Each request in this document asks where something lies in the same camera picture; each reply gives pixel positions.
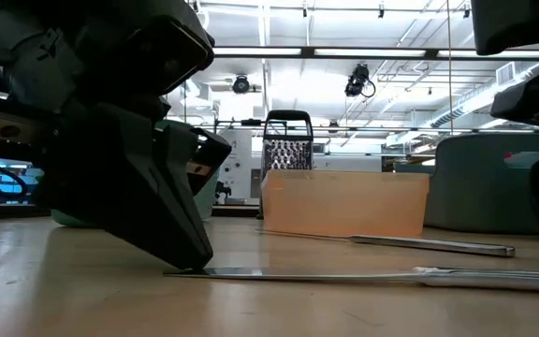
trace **wooden table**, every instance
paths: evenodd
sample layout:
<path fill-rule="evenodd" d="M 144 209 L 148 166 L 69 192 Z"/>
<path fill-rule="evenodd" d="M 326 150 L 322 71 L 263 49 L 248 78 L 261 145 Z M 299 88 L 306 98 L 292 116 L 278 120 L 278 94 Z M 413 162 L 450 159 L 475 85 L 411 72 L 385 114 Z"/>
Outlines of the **wooden table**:
<path fill-rule="evenodd" d="M 517 257 L 505 259 L 259 235 L 258 227 L 213 219 L 210 266 L 539 269 L 539 238 L 426 231 L 513 244 Z M 2 221 L 0 337 L 539 336 L 536 293 L 172 279 L 161 276 L 167 267 L 97 229 L 48 218 Z"/>

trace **table surface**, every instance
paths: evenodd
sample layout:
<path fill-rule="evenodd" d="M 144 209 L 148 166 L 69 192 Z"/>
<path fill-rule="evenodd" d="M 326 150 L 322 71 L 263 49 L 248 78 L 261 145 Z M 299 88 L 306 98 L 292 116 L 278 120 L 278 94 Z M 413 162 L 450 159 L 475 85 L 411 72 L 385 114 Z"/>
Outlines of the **table surface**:
<path fill-rule="evenodd" d="M 539 238 L 426 230 L 512 244 L 516 258 L 260 235 L 215 218 L 210 266 L 306 271 L 415 266 L 539 269 Z M 501 290 L 192 280 L 98 229 L 0 221 L 1 336 L 539 336 L 539 294 Z"/>

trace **ceiling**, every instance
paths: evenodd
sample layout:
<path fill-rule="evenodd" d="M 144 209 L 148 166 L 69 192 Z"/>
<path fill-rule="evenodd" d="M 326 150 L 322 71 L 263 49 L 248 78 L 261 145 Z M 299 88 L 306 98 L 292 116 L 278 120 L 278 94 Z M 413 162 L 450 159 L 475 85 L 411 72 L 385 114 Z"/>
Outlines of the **ceiling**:
<path fill-rule="evenodd" d="M 450 40 L 452 48 L 474 48 L 472 19 L 463 18 L 464 0 L 450 0 L 448 4 L 450 38 L 445 0 L 200 0 L 199 3 L 200 19 L 215 38 L 216 46 L 306 46 L 309 40 L 310 46 L 322 47 L 448 48 Z M 303 17 L 304 3 L 309 9 L 307 18 Z M 379 19 L 376 9 L 382 3 L 385 15 Z M 265 5 L 265 10 L 260 9 L 260 4 Z M 380 67 L 383 63 L 380 60 L 270 59 L 265 62 L 269 109 L 306 110 L 319 124 L 337 120 L 341 124 L 389 126 L 420 125 L 435 111 L 450 106 L 450 94 L 454 101 L 484 83 L 495 81 L 496 70 L 508 64 L 463 61 L 454 62 L 451 67 L 442 61 L 387 61 Z M 374 98 L 348 98 L 344 94 L 347 78 L 358 63 L 367 64 L 373 75 L 377 87 Z M 261 59 L 217 58 L 193 80 L 212 88 L 211 100 L 221 120 L 230 119 L 232 113 L 222 107 L 237 109 L 239 104 L 235 101 L 246 106 L 252 117 L 263 118 L 263 69 Z M 259 90 L 236 96 L 230 89 L 236 75 L 246 75 Z M 210 122 L 211 109 L 193 108 L 186 101 L 185 110 L 180 103 L 181 95 L 184 91 L 176 90 L 168 96 L 174 107 L 171 113 L 196 115 L 192 123 Z M 224 100 L 232 103 L 223 105 Z"/>

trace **black cable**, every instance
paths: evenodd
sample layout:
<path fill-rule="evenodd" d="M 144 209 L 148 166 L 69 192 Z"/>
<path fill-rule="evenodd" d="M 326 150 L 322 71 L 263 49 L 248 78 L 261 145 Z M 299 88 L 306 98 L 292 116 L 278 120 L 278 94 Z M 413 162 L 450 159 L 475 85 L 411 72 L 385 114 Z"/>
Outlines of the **black cable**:
<path fill-rule="evenodd" d="M 20 191 L 19 193 L 9 193 L 9 192 L 4 192 L 4 191 L 0 190 L 0 197 L 1 198 L 11 199 L 11 198 L 23 198 L 23 197 L 26 196 L 26 194 L 28 193 L 28 186 L 26 185 L 26 183 L 19 176 L 15 175 L 11 171 L 9 171 L 9 170 L 7 170 L 5 168 L 2 168 L 2 167 L 0 167 L 0 172 L 7 175 L 9 178 L 11 178 L 13 181 L 15 181 L 20 186 L 20 188 L 22 189 L 22 191 Z"/>
<path fill-rule="evenodd" d="M 371 93 L 371 95 L 365 95 L 363 94 L 363 92 L 361 91 L 361 95 L 365 98 L 372 98 L 375 96 L 375 93 L 377 92 L 377 88 L 375 87 L 375 84 L 373 84 L 372 81 L 368 81 L 368 84 L 371 85 L 371 87 L 373 88 L 373 93 Z"/>

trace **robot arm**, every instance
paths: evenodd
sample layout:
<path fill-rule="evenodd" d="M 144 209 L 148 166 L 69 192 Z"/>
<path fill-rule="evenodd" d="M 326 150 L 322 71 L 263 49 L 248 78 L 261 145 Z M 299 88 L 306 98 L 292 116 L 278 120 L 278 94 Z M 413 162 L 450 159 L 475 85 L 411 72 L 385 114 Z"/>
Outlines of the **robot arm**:
<path fill-rule="evenodd" d="M 212 249 L 193 200 L 230 153 L 160 95 L 209 66 L 213 40 L 182 0 L 1 1 L 0 157 L 45 172 L 32 198 L 175 267 Z"/>

